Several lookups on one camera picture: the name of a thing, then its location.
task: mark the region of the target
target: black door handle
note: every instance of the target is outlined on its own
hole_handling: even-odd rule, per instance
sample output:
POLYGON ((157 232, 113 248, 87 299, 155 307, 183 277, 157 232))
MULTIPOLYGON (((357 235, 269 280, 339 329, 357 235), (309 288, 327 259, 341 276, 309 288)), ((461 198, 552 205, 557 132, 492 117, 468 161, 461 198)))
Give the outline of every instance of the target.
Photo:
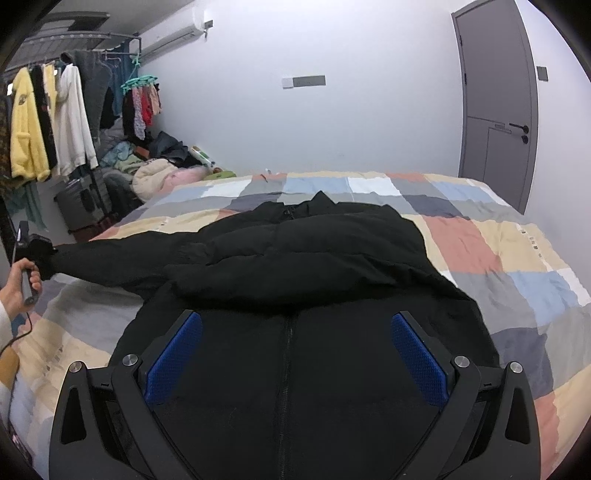
POLYGON ((521 128, 523 130, 523 133, 525 133, 526 135, 528 133, 530 133, 530 128, 527 125, 517 125, 517 124, 509 124, 512 127, 517 127, 517 128, 521 128))

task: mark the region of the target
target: bed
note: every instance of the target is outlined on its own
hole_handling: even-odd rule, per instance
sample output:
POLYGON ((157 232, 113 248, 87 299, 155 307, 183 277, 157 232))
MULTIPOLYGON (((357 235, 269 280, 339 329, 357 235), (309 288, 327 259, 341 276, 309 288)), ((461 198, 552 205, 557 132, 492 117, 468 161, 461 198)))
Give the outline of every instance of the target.
MULTIPOLYGON (((487 185, 436 174, 277 174, 201 181, 176 187, 130 213, 98 238, 197 231, 263 202, 296 204, 324 191, 332 200, 391 205, 412 220, 433 265, 482 311, 502 366, 518 361, 535 398, 542 478, 572 447, 591 414, 591 298, 533 223, 487 185)), ((141 299, 56 275, 31 315, 9 419, 48 478, 53 411, 67 367, 105 366, 141 299)), ((18 317, 13 331, 28 325, 18 317)), ((9 372, 0 372, 6 377, 9 372)))

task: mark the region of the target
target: air conditioner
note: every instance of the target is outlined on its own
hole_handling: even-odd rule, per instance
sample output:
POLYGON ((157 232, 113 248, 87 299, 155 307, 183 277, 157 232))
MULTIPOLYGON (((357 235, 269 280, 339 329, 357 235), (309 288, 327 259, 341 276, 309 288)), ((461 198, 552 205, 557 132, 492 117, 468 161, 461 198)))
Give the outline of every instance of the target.
POLYGON ((142 64, 199 38, 203 29, 203 8, 195 0, 141 34, 142 64))

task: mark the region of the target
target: gray door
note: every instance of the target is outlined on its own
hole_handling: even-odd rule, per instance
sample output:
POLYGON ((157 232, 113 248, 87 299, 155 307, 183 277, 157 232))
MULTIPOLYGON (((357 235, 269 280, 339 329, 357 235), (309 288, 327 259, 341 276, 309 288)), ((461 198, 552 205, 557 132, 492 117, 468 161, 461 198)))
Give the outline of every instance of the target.
POLYGON ((453 19, 464 80, 460 177, 484 181, 523 213, 534 172, 538 99, 519 10, 514 0, 477 0, 453 19))

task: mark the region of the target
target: silver bolt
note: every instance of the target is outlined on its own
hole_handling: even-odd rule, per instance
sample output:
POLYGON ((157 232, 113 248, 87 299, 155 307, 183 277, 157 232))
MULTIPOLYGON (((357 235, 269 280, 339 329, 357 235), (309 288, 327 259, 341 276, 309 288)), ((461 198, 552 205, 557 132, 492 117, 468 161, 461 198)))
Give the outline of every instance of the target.
POLYGON ((454 363, 460 368, 466 368, 470 365, 470 361, 463 355, 458 355, 453 359, 454 363))
POLYGON ((521 364, 517 363, 517 362, 511 362, 511 365, 509 365, 509 367, 516 373, 516 374, 520 374, 523 371, 523 367, 521 366, 521 364))
POLYGON ((82 362, 73 362, 72 364, 70 364, 70 368, 68 368, 68 370, 70 372, 72 372, 73 374, 75 374, 76 372, 79 372, 80 369, 82 368, 82 362))
POLYGON ((135 365, 138 361, 138 356, 134 353, 130 353, 129 355, 125 355, 123 357, 123 364, 126 367, 131 367, 131 365, 135 365))

